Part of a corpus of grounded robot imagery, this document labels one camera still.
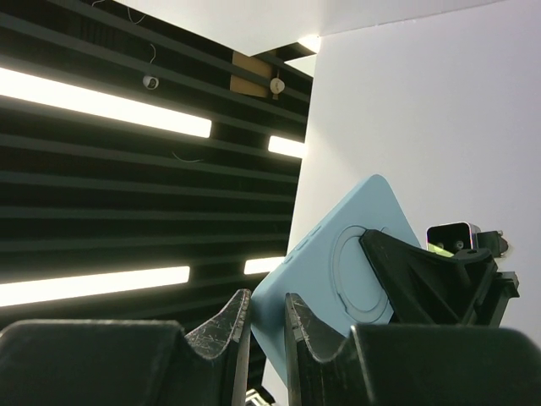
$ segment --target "blue phone case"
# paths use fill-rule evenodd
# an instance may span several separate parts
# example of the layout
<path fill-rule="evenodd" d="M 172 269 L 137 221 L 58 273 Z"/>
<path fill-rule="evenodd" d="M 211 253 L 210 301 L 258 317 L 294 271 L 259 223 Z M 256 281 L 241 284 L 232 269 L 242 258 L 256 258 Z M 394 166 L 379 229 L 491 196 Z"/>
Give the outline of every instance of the blue phone case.
<path fill-rule="evenodd" d="M 358 242 L 382 230 L 419 247 L 387 181 L 359 183 L 255 289 L 252 331 L 287 384 L 285 296 L 299 294 L 323 322 L 346 337 L 357 323 L 388 323 L 393 310 Z"/>

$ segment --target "slatted ceiling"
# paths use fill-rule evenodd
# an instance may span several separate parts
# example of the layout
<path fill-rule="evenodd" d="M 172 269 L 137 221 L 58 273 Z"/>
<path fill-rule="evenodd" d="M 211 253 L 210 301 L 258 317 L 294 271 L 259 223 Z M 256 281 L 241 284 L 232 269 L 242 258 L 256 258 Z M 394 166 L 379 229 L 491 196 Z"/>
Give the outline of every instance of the slatted ceiling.
<path fill-rule="evenodd" d="M 268 79 L 204 38 L 150 17 L 133 25 L 115 2 L 4 0 L 0 13 L 0 67 L 213 122 L 201 139 L 0 96 L 0 283 L 190 266 L 182 285 L 0 308 L 0 326 L 122 318 L 191 331 L 253 290 L 265 275 L 244 275 L 244 262 L 285 254 L 300 168 L 268 139 L 303 138 L 311 78 L 261 56 L 286 91 L 233 94 L 231 74 Z M 149 69 L 161 80 L 152 92 Z M 249 387 L 260 392 L 264 365 L 252 338 Z"/>

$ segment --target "security camera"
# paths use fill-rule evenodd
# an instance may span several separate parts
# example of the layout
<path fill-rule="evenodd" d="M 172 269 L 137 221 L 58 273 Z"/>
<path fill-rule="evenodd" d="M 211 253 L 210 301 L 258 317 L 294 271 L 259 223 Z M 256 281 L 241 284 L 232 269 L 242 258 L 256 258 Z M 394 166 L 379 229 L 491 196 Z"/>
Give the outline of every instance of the security camera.
<path fill-rule="evenodd" d="M 156 78 L 155 76 L 150 76 L 149 74 L 146 74 L 143 78 L 143 85 L 149 90 L 153 91 L 158 87 L 160 84 L 160 80 Z"/>

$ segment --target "ceiling light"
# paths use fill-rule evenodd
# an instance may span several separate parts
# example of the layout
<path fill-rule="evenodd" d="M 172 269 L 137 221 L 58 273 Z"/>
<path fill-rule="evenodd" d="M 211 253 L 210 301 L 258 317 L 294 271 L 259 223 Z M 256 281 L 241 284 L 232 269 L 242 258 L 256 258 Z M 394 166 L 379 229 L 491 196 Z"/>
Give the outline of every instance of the ceiling light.
<path fill-rule="evenodd" d="M 283 256 L 274 258 L 260 258 L 258 260 L 248 260 L 244 266 L 244 273 L 252 275 L 254 273 L 265 273 L 274 271 L 284 261 Z"/>
<path fill-rule="evenodd" d="M 277 154 L 304 158 L 306 156 L 306 145 L 302 142 L 272 135 L 269 139 L 269 151 L 276 152 Z"/>
<path fill-rule="evenodd" d="M 298 43 L 314 53 L 318 53 L 321 48 L 321 38 L 318 36 L 305 36 L 298 40 Z"/>
<path fill-rule="evenodd" d="M 182 112 L 2 68 L 0 83 L 0 95 L 3 96 L 182 134 L 210 137 L 210 120 Z"/>
<path fill-rule="evenodd" d="M 111 294 L 128 290 L 186 283 L 189 266 L 145 271 L 102 273 L 82 277 L 60 277 L 41 281 L 0 284 L 0 306 L 23 305 L 49 300 Z"/>

